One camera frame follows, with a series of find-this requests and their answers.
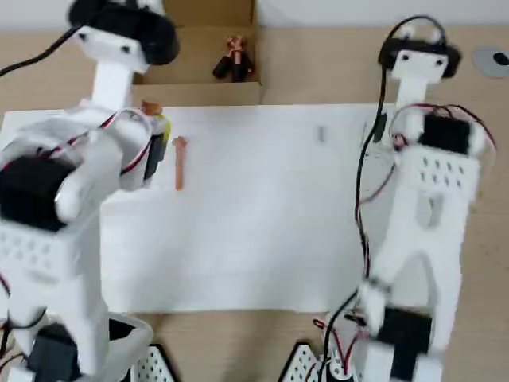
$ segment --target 3d printed robot arm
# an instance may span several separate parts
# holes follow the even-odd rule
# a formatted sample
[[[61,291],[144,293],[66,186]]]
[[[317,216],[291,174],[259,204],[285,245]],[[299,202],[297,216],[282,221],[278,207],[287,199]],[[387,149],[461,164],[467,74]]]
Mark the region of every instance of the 3d printed robot arm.
[[[405,147],[396,154],[386,237],[359,288],[372,338],[356,366],[368,382],[441,379],[460,293],[464,229],[480,173],[476,156],[486,135],[479,123],[426,114],[414,105],[423,104],[427,85],[450,77],[459,61],[453,47],[408,36],[386,41],[380,55],[401,81],[390,133],[402,137]],[[396,276],[415,257],[430,285],[429,309],[419,313],[390,301]]]
[[[147,324],[107,311],[99,224],[108,196],[142,187],[161,160],[161,124],[130,108],[134,73],[178,53],[161,2],[149,3],[158,13],[77,0],[70,21],[84,25],[77,36],[98,61],[92,97],[19,129],[0,151],[0,272],[8,324],[28,358],[12,381],[117,381],[150,343]],[[46,309],[57,322],[48,325]]]

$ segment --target cardboard box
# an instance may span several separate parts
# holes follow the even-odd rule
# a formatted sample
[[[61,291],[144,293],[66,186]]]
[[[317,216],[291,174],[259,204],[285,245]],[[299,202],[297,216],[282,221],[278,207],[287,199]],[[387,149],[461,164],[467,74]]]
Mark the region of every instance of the cardboard box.
[[[134,98],[153,98],[165,106],[259,104],[258,22],[255,0],[165,0],[168,17],[177,26],[181,51],[174,62],[153,66],[135,79]],[[227,38],[243,35],[254,62],[246,82],[217,80],[212,70],[227,53]]]

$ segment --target orange object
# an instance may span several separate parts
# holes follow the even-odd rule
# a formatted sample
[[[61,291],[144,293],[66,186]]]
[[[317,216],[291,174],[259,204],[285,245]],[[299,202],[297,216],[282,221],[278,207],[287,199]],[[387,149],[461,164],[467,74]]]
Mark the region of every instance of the orange object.
[[[144,99],[142,101],[142,111],[147,115],[161,115],[162,107],[157,102],[151,102]]]
[[[241,64],[243,59],[243,52],[246,48],[246,39],[242,36],[230,36],[227,39],[228,47],[230,48],[230,52],[228,53],[228,56],[233,59],[233,61],[236,64]],[[250,65],[247,67],[247,72],[251,73],[253,72],[253,68]]]
[[[175,146],[175,189],[180,191],[184,188],[184,159],[185,147],[188,145],[184,137],[176,137],[172,144]]]

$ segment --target pegboard base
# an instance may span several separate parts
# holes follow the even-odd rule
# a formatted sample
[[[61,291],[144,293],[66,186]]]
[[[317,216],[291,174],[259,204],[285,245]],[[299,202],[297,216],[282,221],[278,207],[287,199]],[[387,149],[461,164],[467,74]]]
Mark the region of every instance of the pegboard base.
[[[342,382],[359,382],[355,369],[352,368],[350,375],[345,375],[340,371],[342,366],[339,358],[333,357],[330,364],[324,369],[320,382],[330,382],[333,380]],[[288,361],[279,377],[278,382],[319,382],[318,372],[322,360],[317,358],[311,350],[308,342],[299,341],[293,347]]]
[[[130,370],[132,382],[180,382],[164,348],[152,344],[147,348],[146,357]]]

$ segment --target wooden table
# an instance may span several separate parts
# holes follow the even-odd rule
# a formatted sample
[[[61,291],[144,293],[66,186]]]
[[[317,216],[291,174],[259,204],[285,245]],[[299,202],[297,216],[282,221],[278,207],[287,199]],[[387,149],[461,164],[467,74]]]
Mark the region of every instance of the wooden table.
[[[445,381],[506,380],[509,373],[509,80],[489,80],[473,67],[472,50],[509,50],[509,27],[450,28],[464,52],[459,74],[430,92],[430,100],[460,103],[492,129],[499,155],[484,175],[464,242],[464,283],[447,355]],[[264,29],[264,103],[375,102],[375,64],[385,29]],[[0,66],[39,53],[55,33],[0,34]],[[0,111],[71,107],[91,91],[93,63],[74,44],[0,82]],[[390,87],[389,100],[394,98]],[[143,316],[177,363],[183,380],[276,381],[293,343],[313,338],[311,314],[281,311]]]

